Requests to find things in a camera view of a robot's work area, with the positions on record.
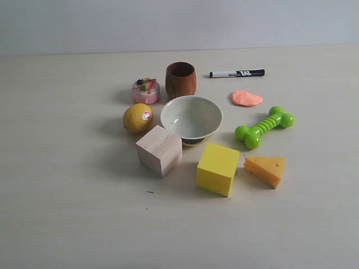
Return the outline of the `orange putty blob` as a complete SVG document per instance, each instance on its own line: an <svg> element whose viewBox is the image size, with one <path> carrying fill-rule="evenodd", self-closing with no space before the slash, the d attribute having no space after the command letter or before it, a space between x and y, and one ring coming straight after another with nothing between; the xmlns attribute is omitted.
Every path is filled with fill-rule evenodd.
<svg viewBox="0 0 359 269"><path fill-rule="evenodd" d="M240 90L235 91L231 98L234 104L242 106L255 106L263 102L263 98L261 96Z"/></svg>

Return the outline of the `yellow cube block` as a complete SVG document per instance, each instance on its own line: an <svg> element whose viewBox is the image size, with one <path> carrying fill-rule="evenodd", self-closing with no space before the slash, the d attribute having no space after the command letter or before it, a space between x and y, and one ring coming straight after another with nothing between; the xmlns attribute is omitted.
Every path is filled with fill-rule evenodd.
<svg viewBox="0 0 359 269"><path fill-rule="evenodd" d="M197 165L197 186L228 197L239 159L239 151L208 143Z"/></svg>

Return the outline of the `pink toy cake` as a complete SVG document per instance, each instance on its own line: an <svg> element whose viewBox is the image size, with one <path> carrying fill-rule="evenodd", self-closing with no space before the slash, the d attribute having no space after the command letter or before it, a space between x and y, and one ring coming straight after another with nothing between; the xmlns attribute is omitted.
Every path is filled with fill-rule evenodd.
<svg viewBox="0 0 359 269"><path fill-rule="evenodd" d="M160 85L155 78L141 78L132 84L135 103L154 104L160 99Z"/></svg>

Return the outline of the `green bone dog toy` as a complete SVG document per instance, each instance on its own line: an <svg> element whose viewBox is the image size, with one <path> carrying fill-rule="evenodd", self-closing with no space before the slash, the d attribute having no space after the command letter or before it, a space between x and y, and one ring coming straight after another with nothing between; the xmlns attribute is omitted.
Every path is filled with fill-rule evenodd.
<svg viewBox="0 0 359 269"><path fill-rule="evenodd" d="M248 149L256 149L261 145L261 136L280 126L289 128L295 123L294 116L286 113L282 107L273 106L269 116L253 127L238 126L234 132L236 139L244 142Z"/></svg>

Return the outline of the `orange cheese wedge toy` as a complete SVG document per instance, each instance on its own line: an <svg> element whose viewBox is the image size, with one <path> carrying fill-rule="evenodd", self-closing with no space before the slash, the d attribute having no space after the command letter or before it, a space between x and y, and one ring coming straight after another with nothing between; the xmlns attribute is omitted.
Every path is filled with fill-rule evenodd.
<svg viewBox="0 0 359 269"><path fill-rule="evenodd" d="M276 189L283 176L286 159L283 157L247 157L244 168Z"/></svg>

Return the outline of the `brown wooden cup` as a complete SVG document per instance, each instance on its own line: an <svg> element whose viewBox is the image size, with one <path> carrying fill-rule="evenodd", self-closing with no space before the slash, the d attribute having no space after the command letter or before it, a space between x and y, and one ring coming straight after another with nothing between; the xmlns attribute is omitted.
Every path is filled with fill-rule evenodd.
<svg viewBox="0 0 359 269"><path fill-rule="evenodd" d="M194 66L186 62L171 63L166 69L165 90L170 99L195 95L196 72Z"/></svg>

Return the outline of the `speckled white ceramic bowl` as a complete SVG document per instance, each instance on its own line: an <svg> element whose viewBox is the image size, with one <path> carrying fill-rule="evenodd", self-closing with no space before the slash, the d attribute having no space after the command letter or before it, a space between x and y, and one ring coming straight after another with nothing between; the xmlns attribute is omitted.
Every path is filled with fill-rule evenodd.
<svg viewBox="0 0 359 269"><path fill-rule="evenodd" d="M195 95L169 101L160 113L162 127L179 136L186 146L202 143L219 129L222 122L220 107Z"/></svg>

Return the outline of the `yellow lemon with sticker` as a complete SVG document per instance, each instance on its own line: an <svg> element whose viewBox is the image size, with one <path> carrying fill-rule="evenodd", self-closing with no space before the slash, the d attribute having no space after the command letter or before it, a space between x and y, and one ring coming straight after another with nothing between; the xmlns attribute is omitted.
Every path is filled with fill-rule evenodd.
<svg viewBox="0 0 359 269"><path fill-rule="evenodd" d="M124 127L133 133L147 131L154 121L154 113L149 105L137 103L128 108L123 115Z"/></svg>

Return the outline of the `black and white marker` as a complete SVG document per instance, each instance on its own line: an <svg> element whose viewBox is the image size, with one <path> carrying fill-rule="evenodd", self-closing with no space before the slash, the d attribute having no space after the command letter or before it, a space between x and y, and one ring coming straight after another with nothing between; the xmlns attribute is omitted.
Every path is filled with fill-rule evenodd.
<svg viewBox="0 0 359 269"><path fill-rule="evenodd" d="M264 69L239 70L239 71L215 71L209 73L209 78L225 77L261 77L265 75Z"/></svg>

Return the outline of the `natural wooden cube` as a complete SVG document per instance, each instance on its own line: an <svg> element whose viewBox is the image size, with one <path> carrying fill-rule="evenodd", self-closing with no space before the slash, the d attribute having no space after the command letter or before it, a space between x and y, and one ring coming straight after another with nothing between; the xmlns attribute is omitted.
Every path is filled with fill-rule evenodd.
<svg viewBox="0 0 359 269"><path fill-rule="evenodd" d="M182 159L181 138L159 125L137 141L136 149L140 163L161 178Z"/></svg>

